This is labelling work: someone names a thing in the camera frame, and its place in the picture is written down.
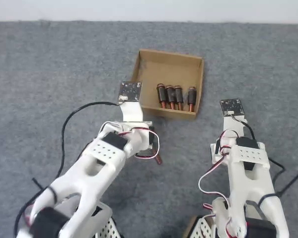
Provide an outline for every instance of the red wire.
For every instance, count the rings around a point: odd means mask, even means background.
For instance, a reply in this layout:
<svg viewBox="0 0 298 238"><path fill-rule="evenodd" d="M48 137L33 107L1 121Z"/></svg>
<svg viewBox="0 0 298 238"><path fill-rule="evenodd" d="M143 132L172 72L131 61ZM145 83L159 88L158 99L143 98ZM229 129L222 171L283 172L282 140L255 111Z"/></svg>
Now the red wire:
<svg viewBox="0 0 298 238"><path fill-rule="evenodd" d="M227 235L228 235L228 237L229 238L237 238L237 237L233 237L233 236L231 236L231 234L228 232L228 230L227 230L227 227L225 227L225 230L226 230L226 233L227 233Z"/></svg>

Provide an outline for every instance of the open cardboard box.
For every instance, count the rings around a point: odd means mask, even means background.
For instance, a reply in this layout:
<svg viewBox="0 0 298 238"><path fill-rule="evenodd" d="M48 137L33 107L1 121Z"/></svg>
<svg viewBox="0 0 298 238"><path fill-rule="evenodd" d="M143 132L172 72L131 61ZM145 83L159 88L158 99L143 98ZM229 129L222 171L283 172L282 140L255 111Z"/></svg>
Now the open cardboard box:
<svg viewBox="0 0 298 238"><path fill-rule="evenodd" d="M139 50L132 82L142 82L140 104L144 113L176 118L194 119L198 113L202 95L204 60L201 57L154 50ZM163 109L160 106L156 86L158 83L180 85L183 92L183 111ZM194 112L188 112L187 92L196 87L197 100Z"/></svg>

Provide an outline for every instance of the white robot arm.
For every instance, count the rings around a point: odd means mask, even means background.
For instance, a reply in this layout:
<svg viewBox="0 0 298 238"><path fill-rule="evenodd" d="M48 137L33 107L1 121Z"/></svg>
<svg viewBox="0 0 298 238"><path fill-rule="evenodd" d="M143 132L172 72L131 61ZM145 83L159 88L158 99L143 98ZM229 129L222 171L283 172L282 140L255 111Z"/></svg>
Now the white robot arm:
<svg viewBox="0 0 298 238"><path fill-rule="evenodd" d="M212 205L203 204L212 213L198 218L186 237L200 234L211 238L289 238L283 208L269 173L265 145L256 141L239 99L221 100L221 107L224 129L217 142L211 144L214 165L199 180L202 192L221 197ZM245 126L252 138L244 137ZM220 164L227 165L229 198L201 188L201 180Z"/></svg>
<svg viewBox="0 0 298 238"><path fill-rule="evenodd" d="M18 238L91 238L109 222L112 210L100 198L125 161L150 148L151 122L143 122L140 89L140 83L122 83L124 122L104 124L77 162L36 199L29 232L21 230Z"/></svg>

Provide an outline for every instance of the copper cylinder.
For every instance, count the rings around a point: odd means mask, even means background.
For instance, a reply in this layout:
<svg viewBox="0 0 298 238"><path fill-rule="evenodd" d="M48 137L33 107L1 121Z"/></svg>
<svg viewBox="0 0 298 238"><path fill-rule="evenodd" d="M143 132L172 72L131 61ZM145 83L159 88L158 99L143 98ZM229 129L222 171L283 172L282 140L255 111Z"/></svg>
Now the copper cylinder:
<svg viewBox="0 0 298 238"><path fill-rule="evenodd" d="M179 111L183 111L183 103L178 103L178 109Z"/></svg>
<svg viewBox="0 0 298 238"><path fill-rule="evenodd" d="M192 103L189 104L189 112L194 112L194 105Z"/></svg>
<svg viewBox="0 0 298 238"><path fill-rule="evenodd" d="M175 104L174 104L174 102L170 102L170 107L171 107L171 109L175 110Z"/></svg>
<svg viewBox="0 0 298 238"><path fill-rule="evenodd" d="M152 149L152 152L154 154L157 153L157 151L155 149ZM160 157L159 154L157 154L157 156L154 159L155 159L155 161L157 162L158 165L161 165L162 164L162 159L161 159L161 157Z"/></svg>

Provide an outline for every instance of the cable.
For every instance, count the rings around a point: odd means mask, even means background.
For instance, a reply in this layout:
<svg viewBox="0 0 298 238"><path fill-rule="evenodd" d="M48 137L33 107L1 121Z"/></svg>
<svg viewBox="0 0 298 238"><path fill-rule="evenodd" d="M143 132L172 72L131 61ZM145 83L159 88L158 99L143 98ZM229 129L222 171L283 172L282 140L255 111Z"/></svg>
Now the cable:
<svg viewBox="0 0 298 238"><path fill-rule="evenodd" d="M280 167L280 168L282 169L282 170L280 170L277 174L275 174L275 176L273 177L272 182L273 182L273 186L275 187L275 183L276 183L277 178L278 178L283 172L286 171L286 168L285 168L282 164L280 164L280 163L278 163L277 161L273 160L272 158L269 158L269 157L268 157L268 159L269 159L270 162L272 162L273 164L277 165L278 167Z"/></svg>
<svg viewBox="0 0 298 238"><path fill-rule="evenodd" d="M76 109L75 111L71 112L71 114L66 118L63 126L62 126L62 158L61 158L61 165L60 168L55 176L55 178L57 179L64 167L64 161L65 161L65 145L64 145L64 132L65 132L65 127L68 124L69 120L71 119L72 116L74 116L76 113L78 113L79 111L83 110L84 108L90 107L90 106L94 106L94 105L108 105L108 106L119 106L116 103L111 103L111 102L93 102L93 103L87 103L83 106L81 106L80 108Z"/></svg>
<svg viewBox="0 0 298 238"><path fill-rule="evenodd" d="M255 134L254 134L254 132L253 132L253 129L250 127L249 124L247 124L247 123L245 123L245 122L243 122L243 121L241 121L241 120L236 119L236 118L234 117L234 115L231 115L231 116L232 116L232 118L233 118L235 121L239 121L239 122L242 123L244 126L246 126L246 127L249 129L250 134L252 135L253 140L256 140L256 139L255 139Z"/></svg>
<svg viewBox="0 0 298 238"><path fill-rule="evenodd" d="M213 206L209 203L203 203L202 206L203 208L209 209L211 211L213 210Z"/></svg>
<svg viewBox="0 0 298 238"><path fill-rule="evenodd" d="M221 197L223 197L224 198L224 200L227 202L227 205L228 206L230 206L229 205L229 201L228 201L228 199L227 199L227 197L224 195L224 194L222 194L222 193L220 193L220 192L217 192L217 191L211 191L211 192L209 192L209 191L205 191L205 190L203 190L202 188L201 188L201 181L202 181L202 179L205 177L205 176L207 176L207 175L209 175L210 173L212 173L218 166L220 166L220 164L224 161L224 159L226 158L226 155L228 155L228 153L225 153L224 155L223 155L223 157L219 160L219 161L217 161L204 175L202 175L201 177L200 177L200 179L199 179L199 182L198 182L198 186L199 186L199 190L201 191L201 192L203 192L203 193L205 193L205 194L217 194L217 195L220 195Z"/></svg>
<svg viewBox="0 0 298 238"><path fill-rule="evenodd" d="M232 221L232 217L229 217L227 223L226 223L226 226L225 226L225 233L226 235L229 237L229 238L236 238L236 237L233 237L229 232L228 232L228 229L227 229L227 226L229 225L229 223Z"/></svg>
<svg viewBox="0 0 298 238"><path fill-rule="evenodd" d="M290 188L291 185L294 184L298 180L298 174L279 192L276 192L279 197L282 197L284 193Z"/></svg>
<svg viewBox="0 0 298 238"><path fill-rule="evenodd" d="M133 127L129 131L124 131L124 132L118 133L118 135L122 136L122 135L132 133L132 130L147 130L148 132L154 134L157 137L157 144L158 144L157 151L154 155L152 155L152 156L141 156L141 155L135 154L135 158L137 158L137 159L147 159L147 160L155 158L159 154L159 150L160 150L160 138L159 138L158 134L155 133L154 131L150 130L149 128L146 128L146 127Z"/></svg>
<svg viewBox="0 0 298 238"><path fill-rule="evenodd" d="M66 125L67 123L69 122L69 120L71 119L71 117L76 114L77 112L83 110L84 108L87 108L87 107L90 107L90 106L94 106L94 105L108 105L108 106L119 106L118 104L116 103L111 103L111 102L92 102L92 103L88 103L88 104L85 104L83 106L81 106L80 108L76 109L75 111L71 112L71 114L66 118L63 126L62 126L62 137L61 137L61 141L62 141L62 157L61 157L61 164L60 164L60 167L59 167L59 170L55 176L55 178L57 179L62 170L63 170L63 167L64 167L64 161L65 161L65 145L64 145L64 132L65 132L65 128L66 128ZM31 197L22 207L21 209L19 210L16 218L15 218L15 221L14 221L14 227L13 227L13 234L14 234L14 237L16 238L17 237L17 232L18 232L18 225L19 225L19 221L20 221L20 218L22 216L22 214L24 213L25 209L30 206L38 196L41 195L41 193L44 191L45 189L41 189L39 192L37 192L33 197Z"/></svg>
<svg viewBox="0 0 298 238"><path fill-rule="evenodd" d="M34 182L35 185L38 186L38 188L39 188L40 190L44 189L43 186L38 182L38 180L36 180L36 178L33 177L33 178L32 178L32 181Z"/></svg>
<svg viewBox="0 0 298 238"><path fill-rule="evenodd" d="M123 126L122 126L120 123L118 123L118 122L114 122L114 121L105 121L105 122L103 123L103 125L100 127L98 134L100 134L100 133L103 131L104 126L105 126L106 124L108 124L108 123L110 123L110 124L112 124L112 125L114 125L114 126L116 126L116 127L119 126L119 128L120 128L120 132L124 131L124 128L123 128Z"/></svg>

